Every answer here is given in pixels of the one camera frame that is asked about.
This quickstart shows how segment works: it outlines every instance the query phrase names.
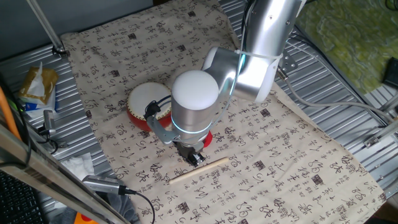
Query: small drum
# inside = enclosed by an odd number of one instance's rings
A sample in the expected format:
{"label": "small drum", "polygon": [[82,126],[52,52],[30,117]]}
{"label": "small drum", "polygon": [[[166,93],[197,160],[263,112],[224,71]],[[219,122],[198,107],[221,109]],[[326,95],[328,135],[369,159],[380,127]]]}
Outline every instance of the small drum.
{"label": "small drum", "polygon": [[[144,131],[152,131],[144,119],[145,108],[151,101],[159,101],[171,95],[170,90],[163,84],[147,82],[136,86],[127,99],[127,114],[131,122]],[[161,112],[156,114],[156,119],[165,128],[172,122],[171,103],[161,107]]]}

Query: keyboard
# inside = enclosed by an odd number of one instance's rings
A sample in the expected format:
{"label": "keyboard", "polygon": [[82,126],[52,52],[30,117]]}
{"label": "keyboard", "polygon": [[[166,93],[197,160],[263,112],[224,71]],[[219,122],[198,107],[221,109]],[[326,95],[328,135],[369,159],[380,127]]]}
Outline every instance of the keyboard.
{"label": "keyboard", "polygon": [[0,171],[0,223],[44,224],[35,189]]}

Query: white drum head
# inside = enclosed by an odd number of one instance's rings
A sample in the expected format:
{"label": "white drum head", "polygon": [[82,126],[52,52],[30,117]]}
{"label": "white drum head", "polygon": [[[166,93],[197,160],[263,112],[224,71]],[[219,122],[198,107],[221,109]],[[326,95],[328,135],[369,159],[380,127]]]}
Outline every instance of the white drum head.
{"label": "white drum head", "polygon": [[[130,93],[127,99],[127,108],[134,117],[145,120],[145,108],[148,104],[153,100],[159,101],[169,95],[171,95],[170,90],[163,84],[155,82],[143,83],[136,86]],[[156,119],[161,119],[171,112],[171,103],[161,107],[161,110],[161,112],[156,114]]]}

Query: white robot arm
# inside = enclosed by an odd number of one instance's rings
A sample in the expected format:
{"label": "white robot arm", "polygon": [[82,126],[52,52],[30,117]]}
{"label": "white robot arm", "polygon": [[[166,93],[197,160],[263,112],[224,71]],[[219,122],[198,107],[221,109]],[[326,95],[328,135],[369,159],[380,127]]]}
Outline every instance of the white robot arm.
{"label": "white robot arm", "polygon": [[255,102],[266,99],[285,42],[304,4],[305,0],[249,1],[241,50],[214,47],[201,71],[187,71],[176,78],[171,100],[173,130],[166,131],[146,114],[159,139],[164,144],[174,143],[191,165],[203,162],[203,141],[219,119],[214,117],[216,106],[227,98],[229,102],[232,96]]}

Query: wooden drumstick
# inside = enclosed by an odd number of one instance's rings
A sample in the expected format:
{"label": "wooden drumstick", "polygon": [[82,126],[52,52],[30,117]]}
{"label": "wooden drumstick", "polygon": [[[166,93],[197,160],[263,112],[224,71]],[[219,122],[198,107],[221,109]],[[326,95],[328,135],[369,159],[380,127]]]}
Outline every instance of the wooden drumstick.
{"label": "wooden drumstick", "polygon": [[182,175],[180,175],[178,177],[175,177],[174,179],[169,180],[169,184],[173,184],[173,183],[176,183],[176,182],[178,182],[180,180],[183,180],[183,179],[186,179],[186,178],[191,177],[193,175],[199,174],[200,172],[203,172],[203,171],[211,169],[211,168],[213,168],[215,166],[221,165],[221,164],[227,162],[228,160],[229,160],[228,157],[224,157],[222,159],[219,159],[217,161],[209,163],[209,164],[207,164],[207,165],[205,165],[203,167],[199,167],[199,168],[197,168],[197,169],[195,169],[193,171],[187,172],[186,174],[182,174]]}

